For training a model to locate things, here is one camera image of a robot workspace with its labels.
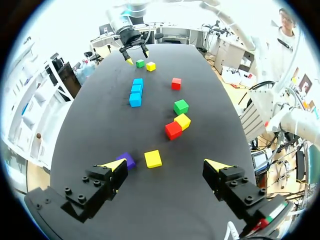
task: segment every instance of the stacked blue cubes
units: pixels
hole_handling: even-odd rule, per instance
[[[144,80],[142,78],[134,79],[132,88],[131,88],[130,98],[129,98],[130,106],[132,108],[141,107],[143,89],[144,89]]]

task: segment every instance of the white shirt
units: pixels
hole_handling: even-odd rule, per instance
[[[295,49],[296,36],[287,36],[282,32],[281,27],[272,27],[268,38],[268,59],[271,65],[271,81],[278,82],[281,76],[286,73],[292,60],[293,51],[282,45],[278,39],[282,40],[289,47]]]

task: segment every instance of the red cube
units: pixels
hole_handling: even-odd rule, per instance
[[[176,139],[182,134],[182,128],[177,121],[165,125],[164,130],[170,140]]]
[[[181,78],[172,78],[171,88],[173,90],[180,90],[181,88]]]

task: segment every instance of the desk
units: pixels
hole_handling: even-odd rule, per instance
[[[50,185],[64,194],[92,164],[112,162],[129,152],[136,168],[113,201],[106,201],[84,225],[105,239],[223,239],[228,221],[245,226],[225,202],[219,202],[202,177],[205,158],[238,165],[255,182],[247,140],[222,84],[191,45],[152,44],[147,62],[156,70],[136,68],[112,52],[83,85],[64,120],[54,149]],[[140,49],[130,52],[142,59]],[[182,78],[180,91],[171,90]],[[131,108],[134,78],[144,78],[142,106]],[[191,125],[169,141],[175,101],[189,103]],[[158,149],[162,166],[149,169],[144,153]]]

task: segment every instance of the green cube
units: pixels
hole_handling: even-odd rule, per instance
[[[188,112],[189,105],[188,103],[181,99],[179,101],[176,101],[173,105],[173,110],[175,111],[176,114],[186,114]]]
[[[142,59],[136,61],[136,67],[137,68],[142,68],[145,66],[145,61],[143,61]]]

